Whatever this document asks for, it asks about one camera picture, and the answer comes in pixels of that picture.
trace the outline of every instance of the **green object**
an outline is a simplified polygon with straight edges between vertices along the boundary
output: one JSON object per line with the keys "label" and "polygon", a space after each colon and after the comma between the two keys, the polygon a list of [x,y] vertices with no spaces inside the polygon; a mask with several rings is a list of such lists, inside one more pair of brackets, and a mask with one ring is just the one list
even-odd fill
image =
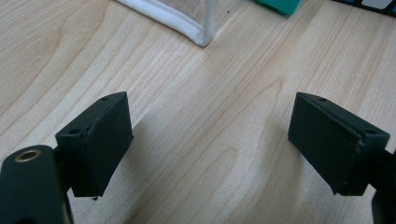
{"label": "green object", "polygon": [[300,5],[301,0],[256,0],[256,2],[260,5],[273,7],[281,14],[292,15]]}

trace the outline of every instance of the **small hole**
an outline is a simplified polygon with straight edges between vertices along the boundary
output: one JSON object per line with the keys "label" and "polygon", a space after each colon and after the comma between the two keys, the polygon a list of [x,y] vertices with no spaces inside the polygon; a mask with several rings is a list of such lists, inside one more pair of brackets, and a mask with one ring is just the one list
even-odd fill
{"label": "small hole", "polygon": [[41,151],[38,149],[33,149],[33,150],[28,150],[20,153],[16,158],[16,162],[26,162],[26,161],[32,161],[35,158],[39,157],[41,155]]}
{"label": "small hole", "polygon": [[37,155],[37,152],[35,152],[35,151],[26,152],[23,155],[21,155],[21,159],[29,160],[29,159],[32,159],[35,155]]}
{"label": "small hole", "polygon": [[73,130],[70,130],[70,132],[69,132],[70,134],[76,134],[76,133],[79,133],[79,129],[73,129]]}
{"label": "small hole", "polygon": [[369,133],[369,134],[375,134],[375,131],[373,131],[373,130],[370,130],[370,129],[367,129],[367,130],[364,130],[366,133]]}

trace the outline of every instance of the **wooden table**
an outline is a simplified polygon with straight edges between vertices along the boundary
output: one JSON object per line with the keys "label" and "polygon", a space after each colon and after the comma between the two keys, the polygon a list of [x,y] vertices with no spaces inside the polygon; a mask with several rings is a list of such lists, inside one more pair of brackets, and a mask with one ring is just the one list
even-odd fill
{"label": "wooden table", "polygon": [[112,0],[0,0],[0,161],[127,91],[135,140],[76,223],[372,223],[287,132],[295,93],[392,134],[396,20],[330,0],[286,18],[245,1],[202,49]]}

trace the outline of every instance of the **black plastic part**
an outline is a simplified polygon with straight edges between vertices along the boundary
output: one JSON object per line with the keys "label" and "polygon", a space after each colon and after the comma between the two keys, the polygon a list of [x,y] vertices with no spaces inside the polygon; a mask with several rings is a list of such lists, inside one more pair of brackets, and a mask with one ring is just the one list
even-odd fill
{"label": "black plastic part", "polygon": [[55,136],[74,195],[103,196],[134,138],[126,92],[96,101]]}
{"label": "black plastic part", "polygon": [[396,154],[384,150],[381,157],[372,158],[367,178],[386,201],[396,205]]}
{"label": "black plastic part", "polygon": [[24,148],[4,160],[0,223],[72,223],[56,166],[52,148],[46,146]]}
{"label": "black plastic part", "polygon": [[73,176],[72,173],[70,172],[70,169],[67,167],[65,161],[62,158],[61,150],[58,147],[56,147],[52,151],[55,157],[56,164],[58,166],[58,174],[61,181],[62,192],[66,193],[67,191],[69,191],[71,187]]}
{"label": "black plastic part", "polygon": [[324,98],[298,92],[289,140],[333,193],[362,195],[370,158],[380,158],[389,134]]}
{"label": "black plastic part", "polygon": [[352,2],[347,1],[347,0],[333,0],[333,1],[344,3],[347,5],[353,6],[353,7],[360,7],[360,8],[364,8],[364,9],[371,10],[374,12],[390,15],[392,17],[396,17],[396,12],[394,11],[394,8],[396,7],[396,0],[393,0],[392,2],[390,2],[388,4],[388,6],[385,7],[384,9],[378,9],[375,7],[367,7],[362,3],[363,0],[356,0],[356,1],[352,1]]}
{"label": "black plastic part", "polygon": [[377,192],[372,200],[374,224],[396,224],[396,204]]}

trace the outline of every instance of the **light wood surface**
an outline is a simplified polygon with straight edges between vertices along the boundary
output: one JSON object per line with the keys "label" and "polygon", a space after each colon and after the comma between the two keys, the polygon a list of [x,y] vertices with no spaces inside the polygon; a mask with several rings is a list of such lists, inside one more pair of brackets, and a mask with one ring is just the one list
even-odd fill
{"label": "light wood surface", "polygon": [[128,91],[134,137],[76,223],[373,223],[288,141],[295,93],[392,135],[396,20],[330,0],[285,18],[243,2],[205,49],[111,0],[0,0],[0,161]]}

